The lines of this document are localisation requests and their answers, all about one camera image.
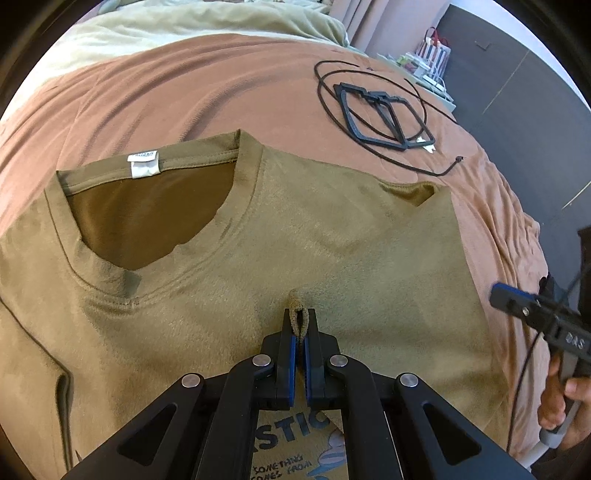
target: metal screw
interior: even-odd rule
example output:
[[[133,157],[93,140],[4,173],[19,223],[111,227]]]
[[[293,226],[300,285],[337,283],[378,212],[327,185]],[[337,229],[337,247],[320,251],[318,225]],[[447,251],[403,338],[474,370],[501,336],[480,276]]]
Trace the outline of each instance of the metal screw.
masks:
[[[269,355],[265,355],[264,353],[260,353],[259,355],[252,357],[252,363],[257,367],[266,367],[271,363],[271,357]]]
[[[185,388],[193,388],[193,387],[196,387],[197,385],[199,385],[200,381],[201,381],[201,378],[199,377],[199,375],[187,374],[183,377],[183,379],[181,380],[181,383],[183,384],[183,386]]]
[[[349,363],[349,359],[344,355],[333,355],[330,357],[330,364],[333,367],[344,367]]]
[[[416,387],[418,385],[418,378],[414,374],[404,374],[400,377],[400,383],[405,387]]]

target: bedsheet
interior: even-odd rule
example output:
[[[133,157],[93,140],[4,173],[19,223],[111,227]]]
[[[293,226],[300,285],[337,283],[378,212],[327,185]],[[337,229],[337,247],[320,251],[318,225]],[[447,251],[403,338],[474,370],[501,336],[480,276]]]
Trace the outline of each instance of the bedsheet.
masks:
[[[349,47],[344,25],[308,0],[248,3],[142,0],[72,26],[35,65],[0,121],[51,78],[185,38],[241,33]]]
[[[506,377],[506,398],[499,408],[506,410],[507,419],[533,335],[519,320],[492,309],[488,295],[496,281],[538,290],[539,279],[547,274],[538,223],[523,212],[474,138],[434,109],[428,108],[427,120],[437,139],[434,152],[419,148],[388,154],[433,171],[445,169],[458,155],[464,157],[448,175],[434,179],[417,174],[356,145],[331,122],[317,98],[313,67],[326,59],[356,63],[359,70],[404,82],[381,62],[338,46],[244,35],[191,38],[49,81],[0,127],[0,235],[55,170],[238,128],[271,147],[387,181],[445,184],[452,190],[467,263]],[[326,73],[339,66],[322,68]],[[403,93],[383,80],[351,73],[335,75],[333,82]],[[409,100],[421,111],[417,100]],[[336,102],[327,101],[340,115]],[[541,342],[519,397],[513,455],[537,441],[536,409],[548,359]],[[508,425],[499,427],[507,431]]]

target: curtain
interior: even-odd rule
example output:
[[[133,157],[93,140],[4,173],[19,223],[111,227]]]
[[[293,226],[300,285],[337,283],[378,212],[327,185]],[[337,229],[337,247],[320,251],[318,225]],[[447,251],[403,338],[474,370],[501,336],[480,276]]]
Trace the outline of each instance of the curtain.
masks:
[[[450,0],[334,0],[330,16],[341,20],[351,45],[370,56],[414,51],[436,26]]]

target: cabinet door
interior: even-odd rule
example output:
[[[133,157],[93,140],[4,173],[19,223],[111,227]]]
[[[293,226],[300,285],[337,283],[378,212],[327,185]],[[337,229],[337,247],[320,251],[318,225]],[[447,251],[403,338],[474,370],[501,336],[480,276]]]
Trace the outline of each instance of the cabinet door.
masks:
[[[541,223],[548,267],[566,287],[580,268],[577,230],[591,223],[591,112],[529,52],[472,135]],[[576,296],[571,298],[576,305]]]
[[[470,131],[518,67],[527,48],[487,21],[453,5],[437,30],[452,47],[444,79],[457,105],[453,113]]]

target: hand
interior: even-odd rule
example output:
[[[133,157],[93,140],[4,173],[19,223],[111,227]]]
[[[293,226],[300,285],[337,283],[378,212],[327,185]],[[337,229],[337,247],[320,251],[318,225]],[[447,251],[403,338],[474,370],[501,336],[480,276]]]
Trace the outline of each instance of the hand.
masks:
[[[564,395],[571,400],[580,400],[581,406],[570,424],[559,450],[567,450],[582,442],[591,433],[591,378],[571,378],[563,387],[558,378],[560,354],[554,355],[548,367],[546,388],[538,408],[538,422],[546,430],[562,425],[566,418]]]

